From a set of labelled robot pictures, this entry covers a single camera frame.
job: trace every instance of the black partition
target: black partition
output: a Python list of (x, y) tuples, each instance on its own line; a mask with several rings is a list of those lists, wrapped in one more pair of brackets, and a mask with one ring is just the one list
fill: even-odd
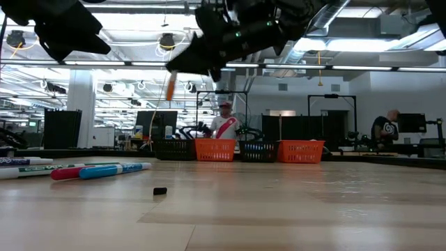
[(45, 149), (76, 148), (82, 111), (45, 110), (43, 146)]

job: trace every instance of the black t-shirt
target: black t-shirt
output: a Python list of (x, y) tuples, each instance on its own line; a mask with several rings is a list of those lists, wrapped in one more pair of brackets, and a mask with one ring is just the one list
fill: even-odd
[(389, 135), (380, 136), (380, 142), (382, 144), (393, 144), (393, 136), (391, 135), (398, 135), (397, 127), (390, 120), (383, 116), (379, 116), (378, 118), (376, 118), (374, 124), (371, 126), (371, 140), (374, 140), (376, 144), (379, 144), (380, 142), (377, 142), (375, 138), (375, 126), (379, 126), (381, 130), (389, 133)]

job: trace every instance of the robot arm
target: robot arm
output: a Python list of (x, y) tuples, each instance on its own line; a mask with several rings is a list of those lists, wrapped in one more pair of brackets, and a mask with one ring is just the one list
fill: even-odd
[[(105, 0), (88, 0), (99, 3)], [(78, 0), (0, 0), (3, 12), (18, 25), (34, 20), (42, 48), (55, 60), (73, 50), (108, 54), (110, 46), (97, 35), (101, 23)]]
[[(221, 78), (226, 62), (273, 47), (282, 53), (289, 40), (301, 38), (312, 18), (330, 0), (230, 0), (202, 2), (195, 18), (202, 37), (194, 34), (190, 46), (167, 64), (169, 71)], [(228, 19), (227, 11), (236, 14)]]

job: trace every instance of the marker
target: marker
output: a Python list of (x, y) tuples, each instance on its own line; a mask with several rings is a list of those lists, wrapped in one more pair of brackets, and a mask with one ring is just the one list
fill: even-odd
[(96, 166), (96, 165), (111, 165), (111, 164), (119, 164), (119, 163), (111, 162), (111, 163), (87, 163), (87, 164), (73, 164), (73, 165), (48, 165), (39, 167), (7, 167), (0, 169), (0, 179), (50, 175), (51, 172), (56, 169)]
[(175, 90), (175, 81), (176, 81), (176, 70), (173, 70), (169, 78), (169, 85), (167, 86), (167, 92), (166, 92), (167, 101), (172, 101)]
[(84, 166), (80, 167), (71, 167), (71, 168), (63, 168), (63, 169), (55, 169), (51, 171), (51, 178), (55, 181), (61, 181), (66, 180), (70, 178), (79, 178), (79, 172), (83, 168), (87, 167), (103, 167), (103, 166), (110, 166), (115, 165), (119, 163), (91, 163), (91, 164), (84, 164)]
[(1, 158), (0, 166), (13, 166), (13, 165), (46, 165), (53, 163), (53, 159), (21, 159), (21, 158)]
[(134, 164), (122, 164), (122, 165), (109, 165), (105, 167), (89, 167), (89, 168), (83, 168), (79, 172), (79, 177), (82, 179), (102, 178), (117, 174), (126, 174), (129, 172), (138, 172), (141, 170), (147, 170), (150, 169), (151, 167), (152, 167), (151, 163), (134, 163)]

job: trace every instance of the ceiling light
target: ceiling light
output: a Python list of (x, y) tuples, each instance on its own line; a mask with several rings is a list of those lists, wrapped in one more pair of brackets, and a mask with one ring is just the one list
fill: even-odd
[(7, 122), (28, 122), (28, 119), (4, 119)]
[(84, 4), (86, 8), (154, 8), (154, 9), (184, 9), (184, 6), (148, 5), (148, 4)]
[(302, 64), (296, 65), (284, 65), (284, 64), (267, 64), (266, 68), (274, 68), (274, 69), (309, 69), (309, 70), (322, 70), (325, 69), (325, 66), (308, 66)]
[(333, 70), (391, 70), (392, 67), (380, 66), (333, 66)]
[(124, 66), (124, 62), (120, 61), (65, 61), (68, 65), (76, 66)]
[(412, 73), (416, 73), (416, 72), (420, 72), (420, 73), (446, 73), (446, 68), (401, 67), (400, 69), (398, 69), (398, 71), (401, 71), (401, 72), (412, 72)]
[(5, 88), (0, 88), (0, 93), (9, 93), (9, 94), (12, 94), (12, 95), (17, 95), (18, 94), (15, 91), (11, 91), (11, 90), (8, 90), (8, 89), (5, 89)]
[(319, 39), (301, 38), (295, 45), (293, 50), (295, 51), (323, 51), (327, 49), (325, 41)]
[(237, 67), (237, 68), (258, 68), (257, 63), (227, 63), (226, 67)]
[(327, 45), (327, 50), (334, 52), (385, 52), (398, 40), (379, 39), (334, 39)]
[(132, 62), (133, 66), (166, 66), (165, 62)]
[(2, 59), (2, 64), (10, 65), (58, 65), (59, 63), (51, 60), (21, 60), (21, 59)]
[(97, 113), (97, 114), (95, 114), (95, 116), (102, 117), (102, 118), (107, 118), (107, 117), (115, 117), (116, 115), (115, 114), (101, 114), (101, 113)]

